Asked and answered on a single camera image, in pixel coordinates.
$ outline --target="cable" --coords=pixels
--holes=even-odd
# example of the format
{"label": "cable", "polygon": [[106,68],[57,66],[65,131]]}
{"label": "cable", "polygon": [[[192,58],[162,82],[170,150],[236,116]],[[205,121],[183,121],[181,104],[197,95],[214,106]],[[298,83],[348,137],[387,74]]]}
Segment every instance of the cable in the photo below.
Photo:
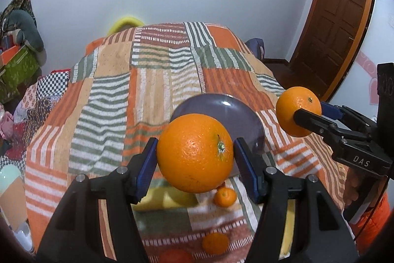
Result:
{"label": "cable", "polygon": [[353,239],[353,241],[356,241],[356,240],[357,240],[357,238],[360,236],[360,234],[362,233],[362,231],[364,231],[364,229],[365,229],[365,227],[367,226],[368,222],[370,221],[370,219],[371,219],[372,216],[374,215],[374,213],[375,213],[376,209],[378,208],[379,203],[380,203],[380,201],[381,201],[381,199],[382,199],[382,197],[383,197],[383,194],[386,192],[386,188],[387,188],[387,185],[389,184],[389,180],[390,180],[390,179],[387,178],[387,180],[386,180],[386,182],[385,182],[385,185],[383,186],[382,192],[381,192],[380,195],[379,195],[378,201],[376,202],[374,208],[371,210],[371,213],[369,214],[369,216],[368,216],[368,218],[367,218],[367,221],[365,221],[364,225],[362,226],[361,230],[357,233],[357,235],[355,236],[355,238]]}

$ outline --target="wooden door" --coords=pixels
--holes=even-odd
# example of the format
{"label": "wooden door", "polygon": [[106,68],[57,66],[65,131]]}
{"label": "wooden door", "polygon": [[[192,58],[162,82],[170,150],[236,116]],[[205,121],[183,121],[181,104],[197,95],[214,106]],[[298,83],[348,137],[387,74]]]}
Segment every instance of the wooden door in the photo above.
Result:
{"label": "wooden door", "polygon": [[366,0],[317,0],[290,68],[321,98],[341,69],[359,29]]}

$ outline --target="bed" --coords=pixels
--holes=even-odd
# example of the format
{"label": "bed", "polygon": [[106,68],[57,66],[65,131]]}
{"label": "bed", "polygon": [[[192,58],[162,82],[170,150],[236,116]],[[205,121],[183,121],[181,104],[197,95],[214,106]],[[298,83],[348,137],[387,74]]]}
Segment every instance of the bed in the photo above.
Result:
{"label": "bed", "polygon": [[[347,168],[332,161],[321,137],[283,132],[275,117],[282,92],[271,71],[220,25],[150,25],[93,42],[73,68],[31,86],[14,114],[18,152],[10,150],[2,162],[16,164],[24,174],[35,248],[77,174],[97,177],[126,165],[149,137],[160,135],[176,106],[202,93],[229,94],[252,108],[265,130],[266,163],[288,175],[316,174],[343,209]],[[237,176],[225,184],[238,195],[229,209],[210,205],[209,192],[198,195],[196,207],[135,212],[151,262],[171,247],[188,249],[198,262],[243,262],[262,207],[248,199]],[[151,186],[166,185],[157,170]],[[115,258],[105,201],[99,208],[104,251]],[[202,250],[201,238],[212,231],[230,238],[222,256]]]}

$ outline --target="blue gripper pad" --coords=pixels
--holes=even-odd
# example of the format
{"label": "blue gripper pad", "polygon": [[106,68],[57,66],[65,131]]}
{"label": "blue gripper pad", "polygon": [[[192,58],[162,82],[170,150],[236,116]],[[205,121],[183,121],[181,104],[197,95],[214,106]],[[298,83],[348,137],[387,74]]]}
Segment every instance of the blue gripper pad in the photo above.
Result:
{"label": "blue gripper pad", "polygon": [[237,138],[234,141],[234,158],[249,198],[254,203],[258,204],[260,196],[258,191],[257,175],[249,162],[246,154],[247,152],[244,149],[245,145],[246,143],[243,138]]}
{"label": "blue gripper pad", "polygon": [[320,105],[322,106],[322,115],[333,119],[333,120],[337,120],[337,119],[342,119],[342,112],[339,110],[338,107],[333,106],[331,104],[325,103],[325,102],[320,102]]}
{"label": "blue gripper pad", "polygon": [[144,162],[141,166],[139,174],[137,176],[137,192],[135,194],[138,202],[146,196],[150,181],[152,180],[154,171],[157,165],[156,148],[157,138],[151,137],[146,144],[142,155],[144,156]]}

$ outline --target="orange sleeve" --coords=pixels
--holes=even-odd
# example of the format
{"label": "orange sleeve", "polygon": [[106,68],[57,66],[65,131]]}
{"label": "orange sleeve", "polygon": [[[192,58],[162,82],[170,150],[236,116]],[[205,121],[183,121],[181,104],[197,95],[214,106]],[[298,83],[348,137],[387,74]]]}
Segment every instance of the orange sleeve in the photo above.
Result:
{"label": "orange sleeve", "polygon": [[[350,227],[354,235],[357,235],[358,232],[361,230],[364,223],[368,219],[369,214],[370,212],[364,213],[356,224],[350,224]],[[385,193],[374,215],[367,223],[367,226],[365,227],[364,231],[357,238],[356,246],[360,254],[366,252],[366,250],[372,244],[375,237],[379,234],[380,230],[385,225],[389,216],[390,216],[390,205],[389,205],[387,193]]]}

